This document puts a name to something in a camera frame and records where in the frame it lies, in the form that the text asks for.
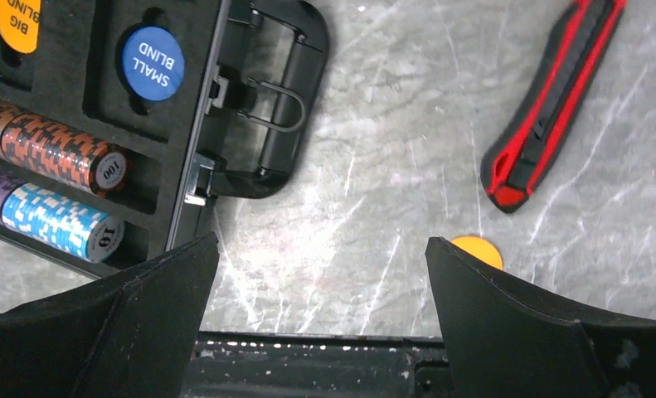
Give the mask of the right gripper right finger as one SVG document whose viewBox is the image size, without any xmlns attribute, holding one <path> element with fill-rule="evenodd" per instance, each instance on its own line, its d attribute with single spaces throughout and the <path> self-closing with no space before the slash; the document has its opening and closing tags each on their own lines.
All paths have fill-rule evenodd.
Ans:
<svg viewBox="0 0 656 398">
<path fill-rule="evenodd" d="M 425 251 L 459 397 L 656 397 L 656 320 L 564 298 L 432 237 Z"/>
</svg>

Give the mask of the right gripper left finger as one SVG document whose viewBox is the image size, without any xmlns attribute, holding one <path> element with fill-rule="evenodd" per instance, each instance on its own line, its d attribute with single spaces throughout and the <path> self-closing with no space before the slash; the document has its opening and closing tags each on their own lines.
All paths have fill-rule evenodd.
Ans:
<svg viewBox="0 0 656 398">
<path fill-rule="evenodd" d="M 207 234 L 0 313 L 0 397 L 177 397 L 219 262 Z"/>
</svg>

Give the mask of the light blue poker chip stack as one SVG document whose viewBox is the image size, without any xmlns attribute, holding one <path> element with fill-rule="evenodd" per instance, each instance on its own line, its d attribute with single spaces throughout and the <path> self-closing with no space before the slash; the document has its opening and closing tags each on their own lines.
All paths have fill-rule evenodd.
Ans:
<svg viewBox="0 0 656 398">
<path fill-rule="evenodd" d="M 1 218 L 10 230 L 90 263 L 111 256 L 125 232 L 118 217 L 33 183 L 7 197 Z"/>
</svg>

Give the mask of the black foam-lined poker case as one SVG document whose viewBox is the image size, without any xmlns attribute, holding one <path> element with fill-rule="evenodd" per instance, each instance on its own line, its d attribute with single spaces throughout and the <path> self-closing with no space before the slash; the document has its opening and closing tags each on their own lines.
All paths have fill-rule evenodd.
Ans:
<svg viewBox="0 0 656 398">
<path fill-rule="evenodd" d="M 121 66 L 147 26 L 171 32 L 185 60 L 161 102 L 137 96 Z M 105 277 L 204 235 L 218 197 L 273 196 L 294 173 L 329 51 L 328 24 L 305 1 L 41 1 L 33 53 L 0 37 L 0 100 L 122 148 L 128 171 L 98 196 L 6 159 L 0 169 L 118 217 L 124 238 L 99 263 L 5 225 L 0 240 Z"/>
</svg>

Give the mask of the blue dealer button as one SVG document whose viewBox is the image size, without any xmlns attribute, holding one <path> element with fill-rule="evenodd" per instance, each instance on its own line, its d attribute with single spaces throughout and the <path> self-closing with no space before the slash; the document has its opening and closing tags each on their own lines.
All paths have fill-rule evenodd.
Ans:
<svg viewBox="0 0 656 398">
<path fill-rule="evenodd" d="M 144 100 L 161 102 L 179 89 L 185 72 L 182 49 L 171 32 L 147 26 L 134 31 L 121 56 L 124 78 Z"/>
</svg>

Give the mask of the orange big blind button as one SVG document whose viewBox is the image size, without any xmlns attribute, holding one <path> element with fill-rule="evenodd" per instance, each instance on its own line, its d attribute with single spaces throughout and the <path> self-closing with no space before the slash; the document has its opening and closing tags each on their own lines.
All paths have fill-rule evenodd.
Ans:
<svg viewBox="0 0 656 398">
<path fill-rule="evenodd" d="M 14 51 L 37 49 L 40 22 L 41 0 L 0 0 L 0 37 Z"/>
</svg>

